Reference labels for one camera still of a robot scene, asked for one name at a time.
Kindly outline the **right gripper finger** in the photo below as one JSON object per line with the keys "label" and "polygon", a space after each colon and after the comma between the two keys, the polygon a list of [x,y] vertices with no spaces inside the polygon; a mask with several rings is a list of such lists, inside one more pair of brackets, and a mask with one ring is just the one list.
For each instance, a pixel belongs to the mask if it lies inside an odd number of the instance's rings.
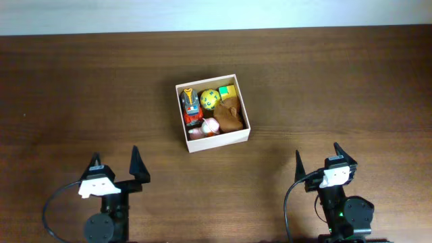
{"label": "right gripper finger", "polygon": [[299,182],[306,176],[306,172],[302,163],[300,152],[298,150],[296,150],[295,156],[296,156],[296,168],[295,168],[294,181]]}
{"label": "right gripper finger", "polygon": [[337,142],[334,142],[333,146],[336,154],[343,156],[349,165],[357,165],[357,162]]}

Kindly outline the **red grey toy truck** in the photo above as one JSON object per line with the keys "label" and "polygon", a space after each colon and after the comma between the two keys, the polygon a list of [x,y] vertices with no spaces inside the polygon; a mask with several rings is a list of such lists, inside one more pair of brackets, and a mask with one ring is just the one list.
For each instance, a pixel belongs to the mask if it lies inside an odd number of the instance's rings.
{"label": "red grey toy truck", "polygon": [[203,111],[200,107],[198,93],[193,88],[184,89],[180,95],[184,121],[187,126],[199,125],[203,122]]}

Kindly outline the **pink white duck toy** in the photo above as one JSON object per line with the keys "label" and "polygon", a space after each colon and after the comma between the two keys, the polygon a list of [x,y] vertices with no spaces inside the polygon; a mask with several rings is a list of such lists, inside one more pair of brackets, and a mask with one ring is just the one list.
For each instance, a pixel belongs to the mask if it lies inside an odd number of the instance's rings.
{"label": "pink white duck toy", "polygon": [[203,123],[199,128],[188,130],[188,135],[191,140],[198,140],[215,135],[219,135],[219,122],[215,118],[203,119]]}

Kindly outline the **brown plush toy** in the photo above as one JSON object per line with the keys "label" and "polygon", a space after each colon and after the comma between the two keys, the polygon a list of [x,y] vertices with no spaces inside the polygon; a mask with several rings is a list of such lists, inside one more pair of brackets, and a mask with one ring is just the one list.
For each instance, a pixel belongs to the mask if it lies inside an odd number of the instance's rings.
{"label": "brown plush toy", "polygon": [[223,133],[235,132],[244,129],[240,112],[241,104],[239,98],[231,97],[221,101],[215,107],[213,117],[219,123],[220,130]]}

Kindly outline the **yellow ball blue letters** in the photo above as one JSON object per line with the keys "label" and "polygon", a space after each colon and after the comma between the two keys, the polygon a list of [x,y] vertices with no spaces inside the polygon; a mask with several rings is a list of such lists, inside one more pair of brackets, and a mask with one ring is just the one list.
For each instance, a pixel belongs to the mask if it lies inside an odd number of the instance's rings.
{"label": "yellow ball blue letters", "polygon": [[200,104],[207,111],[214,110],[216,105],[219,104],[220,100],[221,97],[219,92],[213,89],[204,90],[200,96]]}

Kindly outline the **multicolour puzzle cube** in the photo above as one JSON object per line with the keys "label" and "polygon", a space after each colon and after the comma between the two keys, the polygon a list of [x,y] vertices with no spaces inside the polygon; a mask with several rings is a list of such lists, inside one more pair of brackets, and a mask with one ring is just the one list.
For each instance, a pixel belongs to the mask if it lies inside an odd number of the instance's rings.
{"label": "multicolour puzzle cube", "polygon": [[236,87],[234,85],[220,86],[218,91],[222,101],[237,97]]}

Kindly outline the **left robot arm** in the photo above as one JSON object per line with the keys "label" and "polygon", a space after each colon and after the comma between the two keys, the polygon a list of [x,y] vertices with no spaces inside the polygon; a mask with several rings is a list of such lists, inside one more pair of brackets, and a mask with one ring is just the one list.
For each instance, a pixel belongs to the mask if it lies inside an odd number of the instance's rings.
{"label": "left robot arm", "polygon": [[84,225],[87,242],[129,241],[129,195],[142,192],[142,185],[151,181],[137,146],[132,148],[129,174],[132,180],[116,182],[112,169],[101,163],[100,154],[92,156],[80,178],[78,194],[82,198],[99,197],[101,209]]}

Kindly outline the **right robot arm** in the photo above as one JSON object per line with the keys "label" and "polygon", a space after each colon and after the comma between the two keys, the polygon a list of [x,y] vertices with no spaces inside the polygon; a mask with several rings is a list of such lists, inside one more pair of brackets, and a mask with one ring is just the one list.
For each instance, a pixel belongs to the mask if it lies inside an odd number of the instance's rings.
{"label": "right robot arm", "polygon": [[296,151],[295,181],[303,183],[306,192],[316,192],[320,200],[329,233],[318,236],[319,242],[365,242],[372,233],[375,206],[360,196],[346,196],[344,186],[354,179],[358,163],[338,143],[333,146],[336,156],[309,174]]}

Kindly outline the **white open cardboard box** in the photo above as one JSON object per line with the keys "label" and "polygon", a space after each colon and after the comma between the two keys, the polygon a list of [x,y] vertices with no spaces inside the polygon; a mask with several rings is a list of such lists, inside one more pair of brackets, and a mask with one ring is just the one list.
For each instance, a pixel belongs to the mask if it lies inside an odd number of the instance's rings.
{"label": "white open cardboard box", "polygon": [[[184,116],[183,116],[182,100],[180,98],[180,95],[183,92],[183,90],[187,89],[187,88],[195,89],[198,93],[198,97],[200,100],[201,93],[204,90],[213,89],[213,90],[218,91],[218,88],[220,86],[228,86],[228,85],[234,85],[236,87],[237,97],[239,98],[240,104],[241,104],[240,115],[242,117],[244,129],[238,130],[235,132],[223,133],[219,128],[219,132],[220,132],[219,135],[215,135],[215,136],[211,136],[211,137],[207,137],[207,138],[201,138],[198,140],[191,140],[189,135],[188,135],[188,130],[201,127],[203,122],[201,124],[195,125],[195,126],[187,126],[185,124]],[[210,78],[210,79],[206,79],[206,80],[199,80],[199,81],[195,81],[195,82],[189,82],[189,83],[185,83],[185,84],[178,84],[175,86],[175,89],[176,89],[176,93],[178,96],[178,105],[179,105],[179,110],[180,110],[180,117],[182,118],[184,136],[186,139],[186,145],[188,147],[189,152],[193,153],[196,151],[203,151],[206,149],[212,149],[212,148],[219,147],[219,146],[235,144],[238,142],[245,142],[248,140],[248,137],[250,134],[250,123],[248,120],[246,109],[244,107],[244,101],[242,99],[240,87],[238,86],[238,81],[237,81],[237,78],[234,74],[228,75],[228,76],[221,76],[221,77],[217,77],[217,78]],[[201,107],[202,112],[203,112],[203,119],[214,118],[213,117],[214,110],[207,111],[201,105],[200,105],[200,107]]]}

